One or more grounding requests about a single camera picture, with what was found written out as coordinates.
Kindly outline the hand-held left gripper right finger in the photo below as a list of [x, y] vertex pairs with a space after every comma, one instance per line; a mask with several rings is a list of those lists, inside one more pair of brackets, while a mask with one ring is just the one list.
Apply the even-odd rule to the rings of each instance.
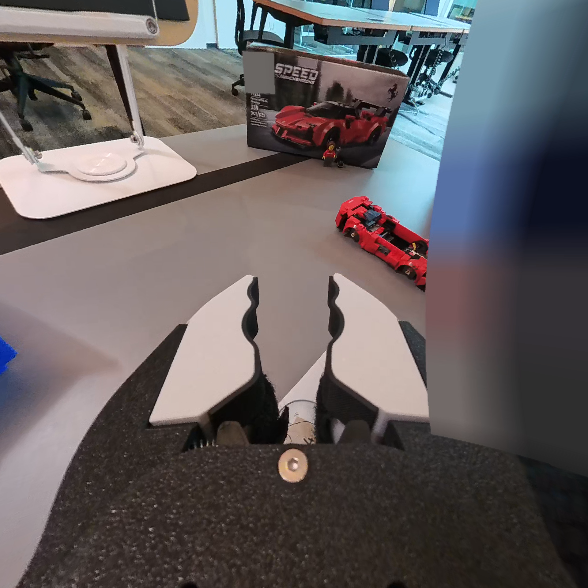
[[339, 273], [329, 278], [327, 305], [323, 437], [332, 437], [335, 421], [362, 420], [372, 437], [384, 437], [391, 421], [429, 423], [426, 384], [396, 315]]

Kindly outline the brick car instruction booklet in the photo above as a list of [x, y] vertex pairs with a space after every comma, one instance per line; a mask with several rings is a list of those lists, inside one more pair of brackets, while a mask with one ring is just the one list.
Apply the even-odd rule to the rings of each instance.
[[325, 364], [326, 352], [279, 402], [280, 415], [282, 416], [284, 410], [288, 412], [288, 430], [283, 441], [284, 445], [312, 445], [316, 443], [316, 400]]

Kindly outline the toy car set box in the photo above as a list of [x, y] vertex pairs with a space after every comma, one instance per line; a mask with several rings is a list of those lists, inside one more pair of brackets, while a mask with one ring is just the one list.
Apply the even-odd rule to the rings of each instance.
[[345, 165], [377, 168], [408, 87], [390, 68], [254, 45], [243, 53], [251, 148], [322, 160], [329, 139]]

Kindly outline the white folding stand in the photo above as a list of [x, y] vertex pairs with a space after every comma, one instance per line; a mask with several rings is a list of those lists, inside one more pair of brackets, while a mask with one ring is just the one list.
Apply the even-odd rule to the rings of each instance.
[[1, 160], [1, 191], [16, 213], [51, 219], [190, 180], [196, 169], [161, 140], [145, 137], [36, 151], [4, 115], [20, 155]]

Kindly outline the red brick toy car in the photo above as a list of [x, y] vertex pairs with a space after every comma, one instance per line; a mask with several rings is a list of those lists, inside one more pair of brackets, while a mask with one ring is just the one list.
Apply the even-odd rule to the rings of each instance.
[[363, 250], [405, 275], [420, 290], [426, 290], [428, 239], [403, 226], [366, 196], [343, 202], [336, 226]]

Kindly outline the black office chair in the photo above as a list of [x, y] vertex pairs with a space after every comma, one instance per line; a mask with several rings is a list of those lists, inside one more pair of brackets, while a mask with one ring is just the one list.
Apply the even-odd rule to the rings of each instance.
[[245, 29], [245, 4], [244, 1], [237, 1], [237, 13], [235, 23], [235, 34], [234, 40], [240, 56], [243, 55], [244, 50], [252, 43], [257, 42], [262, 45], [270, 45], [273, 47], [286, 48], [284, 39], [273, 32], [265, 30], [266, 20], [268, 18], [268, 9], [261, 9], [261, 20], [259, 28], [254, 29], [254, 23], [256, 19], [256, 11], [258, 10], [258, 4], [254, 2], [251, 18], [251, 26], [248, 30]]
[[92, 120], [80, 94], [75, 88], [65, 82], [39, 77], [26, 73], [20, 60], [47, 59], [47, 54], [41, 50], [53, 46], [52, 43], [1, 42], [1, 71], [5, 77], [1, 79], [1, 92], [10, 91], [18, 101], [17, 114], [24, 131], [33, 130], [32, 125], [25, 118], [27, 100], [37, 100], [36, 92], [42, 92], [54, 98], [62, 99], [82, 109], [85, 121]]
[[450, 72], [458, 52], [458, 48], [450, 52], [440, 47], [419, 45], [406, 54], [392, 47], [361, 45], [356, 60], [392, 69], [399, 69], [410, 61], [407, 73], [409, 85], [403, 103], [416, 108], [423, 105], [421, 98], [431, 98], [433, 95], [453, 97], [443, 91], [442, 86], [449, 75], [458, 76], [459, 68]]

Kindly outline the grey desk with black legs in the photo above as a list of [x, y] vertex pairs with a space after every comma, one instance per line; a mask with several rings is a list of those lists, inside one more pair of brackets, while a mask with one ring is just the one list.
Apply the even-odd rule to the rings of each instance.
[[324, 44], [391, 47], [395, 42], [409, 48], [437, 46], [445, 49], [454, 42], [465, 44], [470, 26], [452, 19], [414, 13], [321, 4], [308, 1], [254, 1], [263, 15], [285, 24], [285, 47], [295, 46], [295, 29], [317, 25], [326, 29]]

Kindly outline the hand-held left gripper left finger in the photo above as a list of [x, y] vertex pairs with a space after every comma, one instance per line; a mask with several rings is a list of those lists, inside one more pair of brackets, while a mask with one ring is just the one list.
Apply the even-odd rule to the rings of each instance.
[[262, 377], [255, 337], [258, 278], [245, 275], [205, 303], [187, 328], [149, 417], [151, 426], [212, 424]]

